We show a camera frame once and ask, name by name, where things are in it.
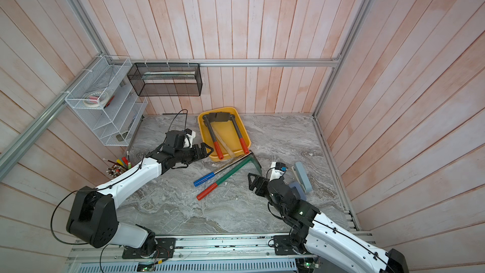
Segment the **green shaft red grip hoe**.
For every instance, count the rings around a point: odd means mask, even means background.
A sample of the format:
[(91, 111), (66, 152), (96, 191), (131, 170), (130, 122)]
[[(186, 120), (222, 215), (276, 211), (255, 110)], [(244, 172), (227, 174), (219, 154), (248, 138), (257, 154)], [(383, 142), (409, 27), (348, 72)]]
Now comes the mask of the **green shaft red grip hoe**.
[(239, 170), (241, 170), (248, 163), (251, 163), (252, 165), (254, 165), (256, 171), (261, 174), (261, 172), (262, 172), (261, 164), (259, 163), (259, 161), (256, 158), (256, 156), (253, 154), (253, 155), (251, 155), (251, 156), (243, 159), (239, 163), (231, 166), (230, 168), (227, 168), (228, 169), (228, 172), (225, 173), (224, 175), (222, 175), (219, 179), (217, 179), (209, 187), (207, 187), (206, 189), (204, 189), (204, 191), (202, 191), (201, 193), (199, 193), (197, 195), (197, 200), (204, 199), (207, 195), (209, 195), (211, 192), (213, 192), (217, 187), (221, 186), (221, 184), (223, 184), (224, 182), (226, 182), (232, 175), (236, 174)]

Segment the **wooden handle hoe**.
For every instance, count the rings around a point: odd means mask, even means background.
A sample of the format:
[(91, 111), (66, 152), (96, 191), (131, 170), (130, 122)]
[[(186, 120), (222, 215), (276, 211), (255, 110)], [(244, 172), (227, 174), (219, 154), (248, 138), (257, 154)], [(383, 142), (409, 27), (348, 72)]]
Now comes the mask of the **wooden handle hoe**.
[(218, 143), (220, 144), (221, 148), (224, 150), (224, 153), (227, 153), (227, 155), (230, 158), (235, 158), (236, 155), (233, 153), (233, 151), (229, 148), (229, 146), (225, 143), (225, 141), (222, 139), (221, 135), (218, 133), (218, 131), (213, 128), (213, 132), (217, 138)]

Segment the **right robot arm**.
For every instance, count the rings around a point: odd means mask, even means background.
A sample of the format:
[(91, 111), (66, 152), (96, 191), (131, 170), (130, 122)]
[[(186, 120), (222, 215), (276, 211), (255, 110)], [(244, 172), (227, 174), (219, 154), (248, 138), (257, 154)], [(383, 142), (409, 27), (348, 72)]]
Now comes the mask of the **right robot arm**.
[(270, 180), (250, 173), (249, 190), (265, 197), (278, 211), (276, 218), (290, 226), (289, 244), (300, 254), (312, 254), (347, 272), (409, 272), (405, 256), (360, 239), (301, 199), (283, 177)]

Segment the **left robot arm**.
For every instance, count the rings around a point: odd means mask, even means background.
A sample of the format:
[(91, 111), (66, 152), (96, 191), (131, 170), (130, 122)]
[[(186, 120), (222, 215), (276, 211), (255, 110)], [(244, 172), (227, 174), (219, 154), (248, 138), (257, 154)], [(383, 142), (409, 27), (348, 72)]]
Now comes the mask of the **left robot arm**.
[(157, 253), (155, 233), (143, 226), (119, 222), (118, 207), (145, 184), (176, 169), (178, 164), (187, 168), (212, 152), (213, 148), (205, 143), (169, 152), (159, 146), (124, 175), (96, 188), (81, 188), (76, 192), (67, 220), (67, 232), (94, 248), (120, 245), (134, 249), (142, 258), (152, 258)]

